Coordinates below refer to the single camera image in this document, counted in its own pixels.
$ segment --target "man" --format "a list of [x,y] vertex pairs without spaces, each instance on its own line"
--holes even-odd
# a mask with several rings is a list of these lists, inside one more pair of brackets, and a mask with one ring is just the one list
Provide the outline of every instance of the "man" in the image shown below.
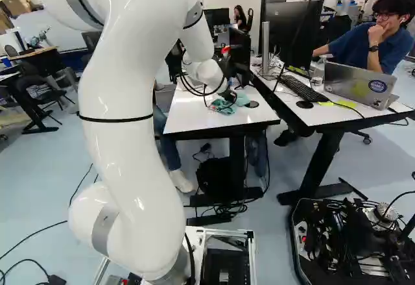
[[[378,0],[372,9],[375,23],[353,28],[334,42],[315,49],[313,56],[331,53],[335,62],[392,74],[414,45],[406,25],[415,15],[415,0]],[[298,135],[287,129],[274,143],[283,147],[297,139]]]

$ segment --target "chair wheel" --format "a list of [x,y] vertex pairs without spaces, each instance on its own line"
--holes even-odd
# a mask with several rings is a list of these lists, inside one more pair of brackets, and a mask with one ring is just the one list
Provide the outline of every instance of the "chair wheel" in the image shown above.
[[363,143],[364,144],[371,144],[372,143],[372,138],[365,138],[365,139],[363,139]]

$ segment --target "woman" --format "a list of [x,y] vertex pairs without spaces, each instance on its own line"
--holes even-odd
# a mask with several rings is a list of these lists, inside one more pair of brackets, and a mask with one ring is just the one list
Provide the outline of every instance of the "woman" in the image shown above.
[[235,23],[238,24],[238,29],[245,30],[246,16],[240,5],[235,6],[233,9],[233,19],[235,20]]

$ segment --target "hand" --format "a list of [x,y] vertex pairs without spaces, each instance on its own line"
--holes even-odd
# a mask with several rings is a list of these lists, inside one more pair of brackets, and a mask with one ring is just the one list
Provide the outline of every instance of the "hand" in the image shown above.
[[383,28],[379,24],[370,27],[368,30],[369,35],[369,47],[379,45],[382,41],[382,35],[388,30],[389,23],[386,24],[386,27]]

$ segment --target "floor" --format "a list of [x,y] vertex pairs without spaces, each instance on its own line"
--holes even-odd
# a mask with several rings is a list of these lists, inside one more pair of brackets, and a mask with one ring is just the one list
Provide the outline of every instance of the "floor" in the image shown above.
[[[399,82],[395,93],[403,103],[415,107],[415,77],[406,68],[413,66],[403,62],[397,69]],[[56,112],[64,126],[57,132],[20,136],[0,149],[0,254],[6,252],[26,235],[53,223],[67,219],[69,198],[91,164],[80,120],[67,112]],[[362,139],[346,134],[340,144],[325,184],[342,177],[360,189],[371,200],[391,201],[401,192],[413,190],[415,180],[415,122],[409,127],[384,125],[368,129],[373,138],[371,145]],[[307,165],[318,143],[315,134],[307,139],[280,148],[273,140],[286,129],[286,125],[269,128],[272,179],[264,198],[249,204],[244,214],[231,223],[216,225],[221,229],[252,229],[257,238],[258,284],[298,284],[292,269],[289,235],[286,217],[289,209],[280,206],[276,194],[293,190],[300,185]],[[186,175],[195,179],[197,162],[191,155],[206,141],[178,142]],[[211,142],[216,156],[226,155],[226,140]],[[94,181],[97,173],[92,169],[81,189]],[[248,172],[248,182],[258,180]],[[404,197],[396,203],[399,213],[408,220],[414,212],[415,197]],[[188,197],[182,195],[184,203]],[[186,208],[188,217],[193,210]],[[92,284],[101,257],[98,253],[76,241],[67,225],[47,230],[24,244],[0,261],[0,269],[7,270],[17,261],[31,258],[39,261],[49,274],[57,274],[69,285]],[[127,271],[111,264],[108,274],[126,276]],[[42,272],[31,263],[15,268],[8,276],[8,284],[35,284],[46,281]]]

